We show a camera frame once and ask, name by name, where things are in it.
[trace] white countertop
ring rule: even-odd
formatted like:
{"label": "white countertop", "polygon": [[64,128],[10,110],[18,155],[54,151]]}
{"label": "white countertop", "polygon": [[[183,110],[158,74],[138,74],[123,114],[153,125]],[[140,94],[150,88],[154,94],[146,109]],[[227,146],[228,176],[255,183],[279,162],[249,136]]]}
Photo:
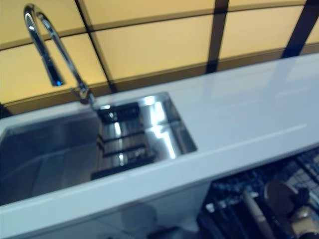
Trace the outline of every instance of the white countertop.
{"label": "white countertop", "polygon": [[[211,180],[319,144],[319,53],[103,96],[98,102],[159,92],[169,93],[196,152],[2,206],[0,238]],[[69,103],[1,119],[0,135],[11,125],[83,109]]]}

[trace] stainless steel sink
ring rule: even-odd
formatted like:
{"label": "stainless steel sink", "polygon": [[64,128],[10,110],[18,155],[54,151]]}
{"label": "stainless steel sink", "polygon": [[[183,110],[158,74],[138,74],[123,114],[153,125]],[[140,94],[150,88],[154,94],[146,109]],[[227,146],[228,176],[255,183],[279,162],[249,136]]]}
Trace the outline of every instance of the stainless steel sink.
{"label": "stainless steel sink", "polygon": [[0,204],[195,150],[167,93],[9,128],[0,139]]}

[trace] faucet spout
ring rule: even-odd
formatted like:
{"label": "faucet spout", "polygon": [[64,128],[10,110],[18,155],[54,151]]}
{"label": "faucet spout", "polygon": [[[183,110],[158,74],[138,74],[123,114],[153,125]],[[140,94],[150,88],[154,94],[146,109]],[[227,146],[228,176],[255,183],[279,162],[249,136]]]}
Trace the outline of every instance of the faucet spout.
{"label": "faucet spout", "polygon": [[47,29],[49,35],[53,39],[55,45],[57,46],[61,55],[63,56],[63,59],[66,61],[67,66],[69,67],[74,78],[76,79],[79,93],[77,93],[77,91],[75,90],[73,90],[73,92],[80,98],[81,103],[93,105],[95,99],[91,92],[91,89],[82,80],[67,50],[65,49],[57,31],[54,29],[53,25],[46,17],[46,15],[37,6],[33,4],[27,4],[24,7],[24,21],[27,30],[31,36],[31,39],[42,58],[42,62],[45,66],[45,69],[48,73],[52,85],[62,86],[64,84],[64,81],[60,71],[58,70],[52,57],[50,56],[49,50],[44,44],[44,40],[38,30],[36,18],[40,19],[44,27]]}

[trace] backsplash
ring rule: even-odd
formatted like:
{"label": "backsplash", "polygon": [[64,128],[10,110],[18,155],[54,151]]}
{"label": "backsplash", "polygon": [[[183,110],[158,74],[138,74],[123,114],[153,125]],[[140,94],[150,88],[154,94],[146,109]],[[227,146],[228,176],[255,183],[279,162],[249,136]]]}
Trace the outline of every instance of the backsplash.
{"label": "backsplash", "polygon": [[[317,0],[30,2],[97,96],[319,52]],[[13,114],[76,100],[68,90],[75,80],[48,40],[67,83],[51,86],[24,25],[27,3],[0,0],[0,102]]]}

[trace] kitchen utensil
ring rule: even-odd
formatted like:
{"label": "kitchen utensil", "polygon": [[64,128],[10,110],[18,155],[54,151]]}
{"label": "kitchen utensil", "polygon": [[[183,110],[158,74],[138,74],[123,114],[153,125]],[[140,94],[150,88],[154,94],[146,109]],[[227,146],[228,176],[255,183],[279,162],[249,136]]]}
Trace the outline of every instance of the kitchen utensil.
{"label": "kitchen utensil", "polygon": [[310,217],[301,218],[297,221],[292,222],[292,227],[297,236],[306,233],[319,233],[318,224]]}
{"label": "kitchen utensil", "polygon": [[248,208],[248,211],[252,215],[258,228],[260,229],[262,234],[265,236],[265,238],[276,239],[269,223],[267,222],[266,217],[264,216],[263,212],[259,208],[258,204],[252,198],[250,193],[245,190],[242,195],[243,195],[243,201],[246,207]]}
{"label": "kitchen utensil", "polygon": [[298,191],[288,184],[281,181],[271,181],[267,183],[264,195],[269,207],[273,210],[276,216],[287,216],[291,213],[295,204],[291,196],[296,195]]}
{"label": "kitchen utensil", "polygon": [[313,213],[313,211],[311,210],[310,207],[302,206],[295,211],[295,213],[290,217],[290,220],[297,221],[301,218],[306,218],[306,217],[311,216],[312,213]]}

